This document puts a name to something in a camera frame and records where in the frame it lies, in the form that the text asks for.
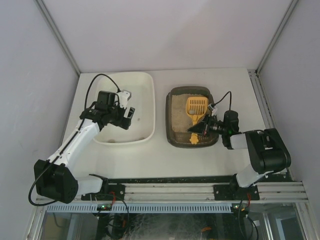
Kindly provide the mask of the yellow litter scoop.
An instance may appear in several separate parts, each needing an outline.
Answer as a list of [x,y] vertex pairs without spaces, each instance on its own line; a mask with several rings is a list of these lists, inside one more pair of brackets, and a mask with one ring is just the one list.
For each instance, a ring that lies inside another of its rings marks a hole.
[[[185,111],[192,120],[192,126],[196,125],[198,121],[206,114],[209,100],[204,96],[192,96],[186,101]],[[190,115],[189,110],[194,110],[195,114]]]

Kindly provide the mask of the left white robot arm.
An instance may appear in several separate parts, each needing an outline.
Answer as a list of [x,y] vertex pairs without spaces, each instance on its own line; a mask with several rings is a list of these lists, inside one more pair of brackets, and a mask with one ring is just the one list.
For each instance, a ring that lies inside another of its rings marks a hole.
[[83,110],[77,126],[62,145],[46,160],[35,163],[31,189],[52,203],[65,204],[77,196],[100,192],[104,177],[89,174],[76,178],[73,171],[82,150],[104,127],[129,129],[135,113],[135,108],[127,107],[131,97],[127,90],[100,91],[97,100]]

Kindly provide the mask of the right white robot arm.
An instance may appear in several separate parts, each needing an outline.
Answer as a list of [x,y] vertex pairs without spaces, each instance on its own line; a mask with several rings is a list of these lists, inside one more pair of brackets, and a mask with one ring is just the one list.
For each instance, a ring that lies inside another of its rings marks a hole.
[[233,175],[230,187],[234,191],[252,187],[262,178],[281,172],[291,165],[291,156],[279,132],[275,128],[239,131],[239,114],[228,110],[223,121],[207,114],[203,120],[190,127],[188,132],[203,137],[219,134],[228,150],[245,149],[249,164]]

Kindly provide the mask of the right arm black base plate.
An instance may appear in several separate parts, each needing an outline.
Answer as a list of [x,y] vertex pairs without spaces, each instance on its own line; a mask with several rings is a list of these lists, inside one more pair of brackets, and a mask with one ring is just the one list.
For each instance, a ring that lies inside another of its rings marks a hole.
[[235,174],[228,184],[215,184],[213,193],[216,201],[260,200],[258,187],[256,185],[240,187]]

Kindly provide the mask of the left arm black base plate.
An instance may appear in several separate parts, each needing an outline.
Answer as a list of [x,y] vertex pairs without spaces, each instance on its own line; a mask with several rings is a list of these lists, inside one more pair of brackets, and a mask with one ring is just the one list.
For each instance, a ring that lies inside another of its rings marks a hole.
[[112,182],[108,178],[102,178],[102,186],[97,193],[88,193],[81,196],[82,201],[120,201],[125,198],[126,186]]

